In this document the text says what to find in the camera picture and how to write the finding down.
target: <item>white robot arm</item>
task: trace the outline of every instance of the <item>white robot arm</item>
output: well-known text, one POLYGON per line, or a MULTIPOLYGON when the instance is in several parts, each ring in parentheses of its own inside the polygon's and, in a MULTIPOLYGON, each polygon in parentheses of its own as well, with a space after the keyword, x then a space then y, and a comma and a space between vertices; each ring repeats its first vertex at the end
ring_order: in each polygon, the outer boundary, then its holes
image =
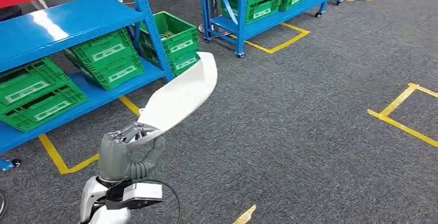
POLYGON ((131 209, 163 200, 162 185, 135 183, 155 168, 165 148, 163 133, 194 112, 212 93, 217 81, 214 57, 198 52, 200 61, 157 90, 140 117, 121 131, 104 135, 100 147, 99 176, 85 184, 80 224, 127 224, 131 209), (128 146, 153 141, 141 160, 128 157, 128 146))

